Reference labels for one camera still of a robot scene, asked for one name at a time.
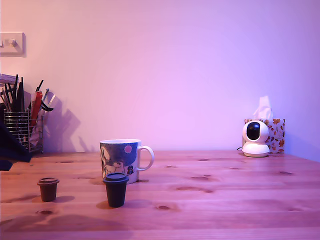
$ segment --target white tissue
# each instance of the white tissue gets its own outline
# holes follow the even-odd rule
[[[272,119],[273,118],[274,115],[271,110],[268,96],[260,97],[259,107],[257,108],[257,110],[255,110],[253,116],[255,119]]]

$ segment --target switch plate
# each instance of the switch plate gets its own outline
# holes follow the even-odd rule
[[[0,35],[0,53],[3,54],[23,54],[24,53],[24,33],[23,32],[2,32]]]

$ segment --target white mug handle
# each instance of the white mug handle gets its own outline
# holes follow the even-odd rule
[[[138,166],[137,167],[138,171],[145,171],[145,170],[149,169],[152,166],[152,164],[154,164],[154,161],[155,161],[155,154],[154,154],[154,151],[152,151],[151,147],[149,147],[149,146],[138,146],[138,151],[141,151],[143,149],[147,150],[150,153],[151,161],[150,161],[149,165],[147,167],[145,167],[145,168],[140,168]]]

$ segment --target mug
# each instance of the mug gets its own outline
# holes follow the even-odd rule
[[[145,168],[139,167],[140,151],[147,150],[151,161]],[[124,173],[129,176],[127,184],[138,181],[139,172],[149,169],[155,161],[155,155],[148,146],[141,146],[139,139],[113,139],[100,141],[102,177],[109,173]]]

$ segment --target coffee pod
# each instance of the coffee pod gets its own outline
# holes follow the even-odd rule
[[[125,204],[126,188],[129,177],[122,172],[109,173],[104,179],[106,197],[112,208],[119,208]]]
[[[43,202],[51,202],[57,196],[57,184],[59,180],[54,177],[44,177],[37,183],[40,186],[41,199]]]

